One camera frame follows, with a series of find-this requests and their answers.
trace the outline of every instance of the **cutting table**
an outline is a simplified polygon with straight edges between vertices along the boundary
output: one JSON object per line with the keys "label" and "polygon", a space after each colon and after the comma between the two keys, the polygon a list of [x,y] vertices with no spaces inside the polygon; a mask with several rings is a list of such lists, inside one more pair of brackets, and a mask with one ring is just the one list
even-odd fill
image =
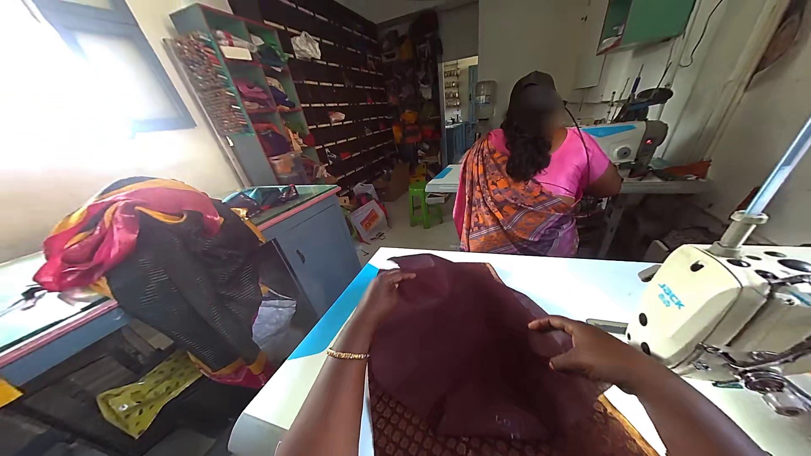
{"label": "cutting table", "polygon": [[[290,428],[332,344],[378,269],[390,269],[396,256],[432,253],[458,262],[486,262],[505,284],[526,294],[551,314],[585,320],[630,321],[645,284],[637,273],[650,264],[624,261],[510,256],[471,252],[438,252],[382,247],[350,283],[341,297],[239,416],[229,449],[239,456],[267,456]],[[811,387],[811,380],[797,380]],[[732,417],[764,450],[775,456],[807,454],[806,419],[772,413],[756,394],[719,389],[690,381]],[[660,454],[665,454],[653,424],[640,402],[614,387],[605,393],[611,403]],[[368,391],[361,419],[358,454],[373,455]]]}

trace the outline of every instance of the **orange patterned saree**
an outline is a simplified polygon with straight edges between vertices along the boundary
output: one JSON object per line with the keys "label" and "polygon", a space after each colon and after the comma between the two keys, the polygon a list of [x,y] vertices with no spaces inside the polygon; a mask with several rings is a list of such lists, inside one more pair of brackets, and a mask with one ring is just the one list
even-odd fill
{"label": "orange patterned saree", "polygon": [[465,154],[453,219],[466,252],[574,256],[573,206],[507,175],[509,155],[484,136]]}

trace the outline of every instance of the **gold bangle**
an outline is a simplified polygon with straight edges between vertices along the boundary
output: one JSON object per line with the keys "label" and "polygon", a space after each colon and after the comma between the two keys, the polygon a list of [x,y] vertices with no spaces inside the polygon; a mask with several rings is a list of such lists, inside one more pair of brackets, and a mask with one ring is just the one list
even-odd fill
{"label": "gold bangle", "polygon": [[369,357],[368,353],[344,353],[343,351],[335,351],[332,348],[327,349],[327,355],[338,359],[366,359]]}

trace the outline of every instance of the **yellow dotted fabric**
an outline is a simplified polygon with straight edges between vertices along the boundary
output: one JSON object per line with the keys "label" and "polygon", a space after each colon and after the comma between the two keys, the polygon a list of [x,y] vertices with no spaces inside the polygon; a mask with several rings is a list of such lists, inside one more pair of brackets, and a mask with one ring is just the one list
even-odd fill
{"label": "yellow dotted fabric", "polygon": [[157,412],[202,374],[185,351],[175,351],[136,383],[96,396],[101,414],[133,438],[146,431]]}

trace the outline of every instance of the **sewing machine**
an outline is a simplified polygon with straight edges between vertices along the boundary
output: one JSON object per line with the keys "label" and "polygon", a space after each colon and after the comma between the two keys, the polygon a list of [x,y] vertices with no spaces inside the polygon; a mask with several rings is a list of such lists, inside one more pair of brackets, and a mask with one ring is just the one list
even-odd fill
{"label": "sewing machine", "polygon": [[608,123],[582,130],[597,140],[611,161],[620,168],[629,167],[631,177],[647,172],[656,148],[667,137],[667,124],[659,120]]}
{"label": "sewing machine", "polygon": [[763,395],[777,413],[811,411],[786,375],[811,372],[811,248],[744,245],[811,146],[811,119],[745,211],[711,246],[684,245],[648,274],[629,343],[674,372]]}

